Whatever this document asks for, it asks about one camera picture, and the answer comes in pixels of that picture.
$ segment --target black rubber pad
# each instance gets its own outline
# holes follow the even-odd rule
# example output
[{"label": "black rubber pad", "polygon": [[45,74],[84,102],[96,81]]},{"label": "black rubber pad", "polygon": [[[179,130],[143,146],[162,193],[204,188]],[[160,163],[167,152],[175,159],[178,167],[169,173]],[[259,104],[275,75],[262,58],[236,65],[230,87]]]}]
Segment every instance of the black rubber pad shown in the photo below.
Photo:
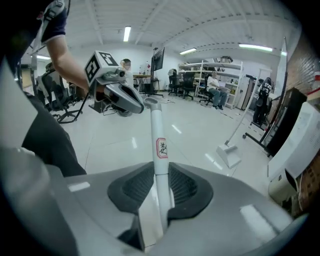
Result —
[{"label": "black rubber pad", "polygon": [[149,162],[112,182],[107,194],[120,211],[138,215],[138,209],[154,184],[154,175],[154,163]]},{"label": "black rubber pad", "polygon": [[197,216],[214,195],[209,182],[173,162],[169,163],[169,184],[175,207],[168,211],[168,223]]}]

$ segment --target human arm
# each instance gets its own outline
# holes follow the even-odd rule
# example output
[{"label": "human arm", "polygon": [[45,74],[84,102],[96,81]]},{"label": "human arm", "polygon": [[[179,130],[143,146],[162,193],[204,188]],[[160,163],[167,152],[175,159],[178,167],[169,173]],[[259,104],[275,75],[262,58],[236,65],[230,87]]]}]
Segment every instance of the human arm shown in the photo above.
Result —
[{"label": "human arm", "polygon": [[86,92],[89,90],[84,70],[77,64],[68,50],[64,36],[55,37],[46,43],[54,69],[68,82],[71,82]]}]

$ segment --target dark sleeve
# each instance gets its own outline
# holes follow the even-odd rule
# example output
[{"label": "dark sleeve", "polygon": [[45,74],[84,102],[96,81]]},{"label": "dark sleeve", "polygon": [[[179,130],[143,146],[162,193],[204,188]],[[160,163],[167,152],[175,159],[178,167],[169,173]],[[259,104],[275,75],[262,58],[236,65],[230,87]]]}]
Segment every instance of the dark sleeve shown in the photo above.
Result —
[{"label": "dark sleeve", "polygon": [[64,8],[64,10],[58,16],[54,17],[51,21],[49,21],[45,31],[43,32],[41,42],[45,43],[51,38],[66,35],[66,23],[67,10],[66,8]]}]

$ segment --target white ceiling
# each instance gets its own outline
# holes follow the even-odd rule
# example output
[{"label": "white ceiling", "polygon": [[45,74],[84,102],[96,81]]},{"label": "white ceiling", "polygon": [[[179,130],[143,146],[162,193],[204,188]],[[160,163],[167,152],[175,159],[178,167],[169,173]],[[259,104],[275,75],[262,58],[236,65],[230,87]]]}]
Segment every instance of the white ceiling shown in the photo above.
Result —
[{"label": "white ceiling", "polygon": [[71,0],[67,43],[122,44],[125,26],[131,26],[128,44],[197,48],[189,57],[248,51],[238,43],[271,47],[279,56],[283,37],[290,49],[300,36],[299,22],[276,0]]}]

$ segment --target glossy floor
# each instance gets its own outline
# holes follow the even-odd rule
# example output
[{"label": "glossy floor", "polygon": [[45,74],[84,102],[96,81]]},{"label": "glossy floor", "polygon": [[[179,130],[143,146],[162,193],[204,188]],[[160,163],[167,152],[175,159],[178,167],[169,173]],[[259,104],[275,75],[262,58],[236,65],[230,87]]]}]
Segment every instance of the glossy floor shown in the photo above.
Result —
[{"label": "glossy floor", "polygon": [[[257,139],[261,136],[261,130],[249,125],[250,115],[246,116],[231,140],[238,146],[242,161],[229,169],[217,155],[216,149],[231,135],[242,111],[229,108],[217,110],[202,106],[197,100],[175,96],[165,98],[174,102],[166,103],[166,99],[158,98],[163,102],[162,117],[169,161],[234,177],[268,196],[267,163],[270,159],[254,141],[242,138],[245,132]],[[62,126],[69,133],[78,161],[88,174],[152,161],[149,109],[141,114],[121,117],[117,114],[103,116],[85,106],[76,122]],[[159,215],[155,187],[139,213],[140,218],[144,219],[141,223],[144,243],[149,247],[162,236],[159,219],[154,218]]]}]

